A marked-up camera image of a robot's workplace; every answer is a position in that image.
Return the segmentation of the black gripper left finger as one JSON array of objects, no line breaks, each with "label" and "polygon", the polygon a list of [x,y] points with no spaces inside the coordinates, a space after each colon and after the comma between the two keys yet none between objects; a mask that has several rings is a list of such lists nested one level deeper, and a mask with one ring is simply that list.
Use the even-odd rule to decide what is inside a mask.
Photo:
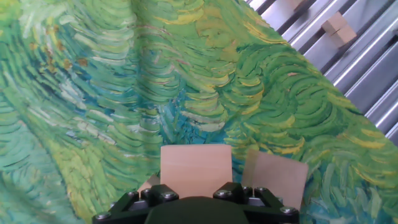
[{"label": "black gripper left finger", "polygon": [[165,184],[126,192],[111,208],[92,217],[92,224],[144,224],[156,206],[178,200],[179,195]]}]

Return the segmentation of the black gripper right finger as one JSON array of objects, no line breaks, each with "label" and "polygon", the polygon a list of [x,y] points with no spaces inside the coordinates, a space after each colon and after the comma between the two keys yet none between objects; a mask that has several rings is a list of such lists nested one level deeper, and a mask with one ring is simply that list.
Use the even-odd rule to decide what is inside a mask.
[{"label": "black gripper right finger", "polygon": [[299,223],[299,211],[285,206],[265,187],[252,188],[227,182],[214,192],[213,198],[237,204],[249,223]]}]

